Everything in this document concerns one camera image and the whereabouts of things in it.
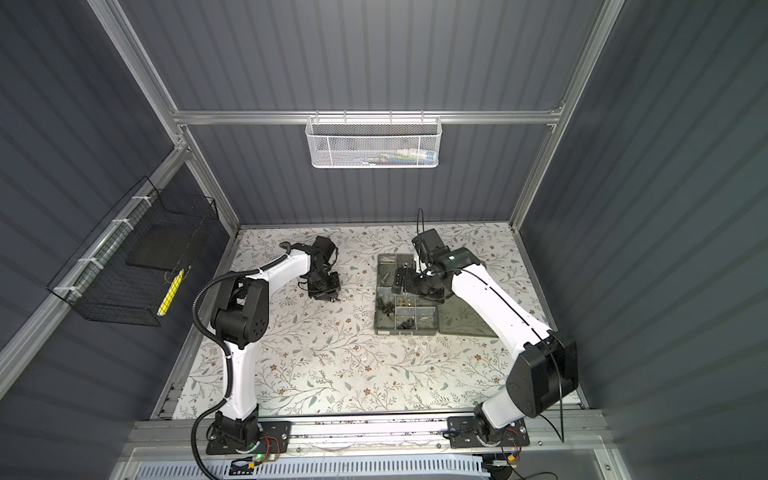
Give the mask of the translucent green organizer box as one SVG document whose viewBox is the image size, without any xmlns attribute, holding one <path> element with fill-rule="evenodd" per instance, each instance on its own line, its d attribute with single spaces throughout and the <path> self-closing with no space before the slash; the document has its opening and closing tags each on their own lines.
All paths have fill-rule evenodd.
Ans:
<svg viewBox="0 0 768 480">
<path fill-rule="evenodd" d="M 378 255 L 373 327 L 376 334 L 497 337 L 487 323 L 466 302 L 455 295 L 446 299 L 444 303 L 437 303 L 411 293 L 395 294 L 393 288 L 396 270 L 400 267 L 412 268 L 414 266 L 415 261 L 411 254 Z M 391 276 L 388 284 L 383 285 L 382 277 L 388 268 L 391 269 Z M 412 297 L 414 306 L 398 307 L 398 299 L 403 296 Z M 387 302 L 392 302 L 395 305 L 395 314 L 392 316 L 387 316 L 382 312 L 382 306 Z M 415 320 L 415 329 L 398 329 L 399 324 L 410 318 Z"/>
</svg>

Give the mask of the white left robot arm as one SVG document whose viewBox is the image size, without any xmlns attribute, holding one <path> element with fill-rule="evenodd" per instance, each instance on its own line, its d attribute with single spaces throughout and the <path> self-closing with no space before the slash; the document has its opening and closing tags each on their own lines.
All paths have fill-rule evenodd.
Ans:
<svg viewBox="0 0 768 480">
<path fill-rule="evenodd" d="M 222 350 L 225 361 L 224 400 L 218 407 L 232 420 L 255 414 L 255 343 L 269 326 L 270 296 L 292 281 L 303 279 L 310 298 L 333 302 L 340 290 L 339 275 L 332 270 L 338 255 L 329 239 L 314 245 L 284 242 L 286 252 L 252 270 L 233 271 L 210 280 L 205 291 L 217 286 L 210 326 L 194 312 L 195 326 Z"/>
</svg>

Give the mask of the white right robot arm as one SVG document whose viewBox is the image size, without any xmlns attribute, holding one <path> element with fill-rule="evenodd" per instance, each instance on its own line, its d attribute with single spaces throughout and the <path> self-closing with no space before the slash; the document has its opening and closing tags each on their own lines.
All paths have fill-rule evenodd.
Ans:
<svg viewBox="0 0 768 480">
<path fill-rule="evenodd" d="M 423 272 L 399 267 L 394 286 L 436 299 L 446 290 L 470 306 L 512 356 L 505 385 L 480 405 L 479 417 L 494 430 L 537 417 L 579 387 L 578 348 L 565 330 L 553 330 L 525 311 L 481 264 Z"/>
</svg>

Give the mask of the yellow marker pen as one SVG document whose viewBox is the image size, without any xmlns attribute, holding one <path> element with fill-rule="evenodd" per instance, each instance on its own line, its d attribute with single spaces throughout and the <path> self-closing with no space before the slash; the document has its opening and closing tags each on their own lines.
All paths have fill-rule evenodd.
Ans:
<svg viewBox="0 0 768 480">
<path fill-rule="evenodd" d="M 166 294 L 164 295 L 156 311 L 156 315 L 158 317 L 163 317 L 167 314 L 181 284 L 183 283 L 184 277 L 185 277 L 185 270 L 181 269 L 171 281 L 170 286 L 168 287 Z"/>
</svg>

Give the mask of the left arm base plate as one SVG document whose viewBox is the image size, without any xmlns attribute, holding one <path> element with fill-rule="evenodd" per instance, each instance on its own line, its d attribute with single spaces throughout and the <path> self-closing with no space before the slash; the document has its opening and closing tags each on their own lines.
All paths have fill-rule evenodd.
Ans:
<svg viewBox="0 0 768 480">
<path fill-rule="evenodd" d="M 287 421 L 214 420 L 206 431 L 208 455 L 282 454 L 287 451 L 292 423 Z"/>
</svg>

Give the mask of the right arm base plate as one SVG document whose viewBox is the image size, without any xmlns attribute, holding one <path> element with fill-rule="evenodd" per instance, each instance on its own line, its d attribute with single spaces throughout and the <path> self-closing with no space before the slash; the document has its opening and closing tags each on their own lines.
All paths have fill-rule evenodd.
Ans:
<svg viewBox="0 0 768 480">
<path fill-rule="evenodd" d="M 475 415 L 450 416 L 446 422 L 447 427 L 441 431 L 441 435 L 454 449 L 519 449 L 530 445 L 527 428 L 522 419 L 500 429 Z"/>
</svg>

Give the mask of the aluminium front rail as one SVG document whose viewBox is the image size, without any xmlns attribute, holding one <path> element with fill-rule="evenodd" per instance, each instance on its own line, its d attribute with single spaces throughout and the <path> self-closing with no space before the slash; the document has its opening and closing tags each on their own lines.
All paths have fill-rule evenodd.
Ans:
<svg viewBox="0 0 768 480">
<path fill-rule="evenodd" d="M 615 446 L 603 413 L 594 409 L 555 410 L 517 420 L 485 440 L 478 437 L 480 428 L 468 410 L 265 417 L 259 427 L 271 440 L 272 453 L 280 451 L 296 457 L 326 453 L 598 450 Z"/>
</svg>

